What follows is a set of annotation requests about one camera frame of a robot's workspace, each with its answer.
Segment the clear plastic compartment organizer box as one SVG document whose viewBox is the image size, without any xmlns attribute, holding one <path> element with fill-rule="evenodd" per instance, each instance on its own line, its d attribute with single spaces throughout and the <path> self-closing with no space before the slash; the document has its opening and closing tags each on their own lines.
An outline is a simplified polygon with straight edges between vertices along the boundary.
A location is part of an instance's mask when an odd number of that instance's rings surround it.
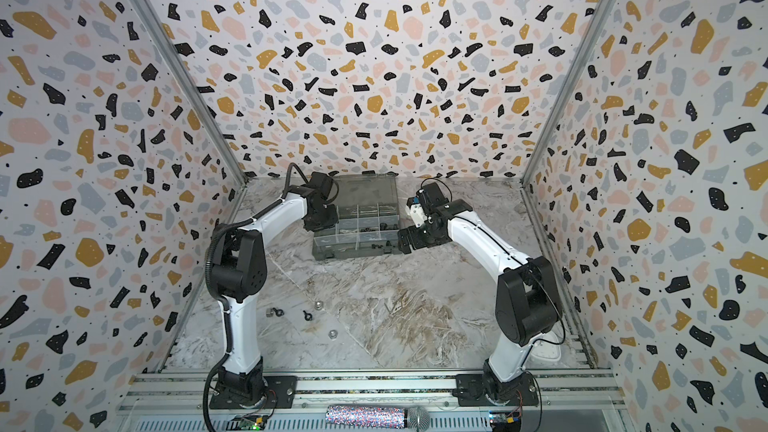
<svg viewBox="0 0 768 432">
<path fill-rule="evenodd" d="M 317 261 L 347 260 L 398 254 L 400 209 L 396 177 L 392 174 L 337 175 L 340 187 L 332 202 L 335 226 L 314 234 L 312 255 Z"/>
</svg>

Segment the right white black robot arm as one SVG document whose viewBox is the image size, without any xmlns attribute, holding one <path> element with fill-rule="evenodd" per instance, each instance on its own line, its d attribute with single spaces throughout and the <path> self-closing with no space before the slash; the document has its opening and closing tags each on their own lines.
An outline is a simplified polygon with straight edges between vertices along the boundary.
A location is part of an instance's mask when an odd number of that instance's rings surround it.
<svg viewBox="0 0 768 432">
<path fill-rule="evenodd" d="M 530 358 L 562 357 L 566 334 L 552 264 L 505 242 L 466 201 L 444 195 L 438 180 L 423 183 L 406 207 L 412 224 L 398 232 L 402 253 L 456 243 L 494 280 L 500 336 L 484 362 L 477 395 L 496 404 L 520 398 L 532 382 L 526 371 Z"/>
</svg>

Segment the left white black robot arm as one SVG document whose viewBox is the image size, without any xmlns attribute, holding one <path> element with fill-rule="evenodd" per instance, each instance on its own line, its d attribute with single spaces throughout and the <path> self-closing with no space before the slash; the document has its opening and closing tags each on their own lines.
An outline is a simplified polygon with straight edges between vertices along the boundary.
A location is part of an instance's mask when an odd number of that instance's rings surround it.
<svg viewBox="0 0 768 432">
<path fill-rule="evenodd" d="M 210 372 L 218 396 L 232 395 L 247 404 L 268 396 L 263 356 L 256 326 L 251 322 L 257 294 L 266 284 L 266 248 L 286 228 L 300 222 L 309 232 L 338 223 L 334 204 L 339 187 L 321 172 L 301 182 L 287 180 L 281 195 L 261 211 L 232 224 L 218 226 L 206 252 L 204 278 L 209 295 L 221 311 L 224 352 Z"/>
</svg>

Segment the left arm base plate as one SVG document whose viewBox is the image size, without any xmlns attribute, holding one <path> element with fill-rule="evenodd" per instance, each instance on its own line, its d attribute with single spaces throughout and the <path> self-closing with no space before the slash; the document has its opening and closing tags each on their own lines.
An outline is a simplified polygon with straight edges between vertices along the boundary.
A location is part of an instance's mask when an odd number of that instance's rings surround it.
<svg viewBox="0 0 768 432">
<path fill-rule="evenodd" d="M 223 385 L 216 385 L 210 399 L 213 410 L 290 409 L 298 378 L 292 375 L 255 375 L 235 377 L 226 374 Z"/>
</svg>

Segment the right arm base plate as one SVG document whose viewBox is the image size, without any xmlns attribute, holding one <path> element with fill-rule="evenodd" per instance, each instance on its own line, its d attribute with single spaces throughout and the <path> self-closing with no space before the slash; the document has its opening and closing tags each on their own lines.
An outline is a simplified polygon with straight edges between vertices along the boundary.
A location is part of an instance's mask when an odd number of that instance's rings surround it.
<svg viewBox="0 0 768 432">
<path fill-rule="evenodd" d="M 493 374 L 459 374 L 452 395 L 462 407 L 537 406 L 538 388 L 534 376 L 523 372 L 508 381 L 499 382 Z"/>
</svg>

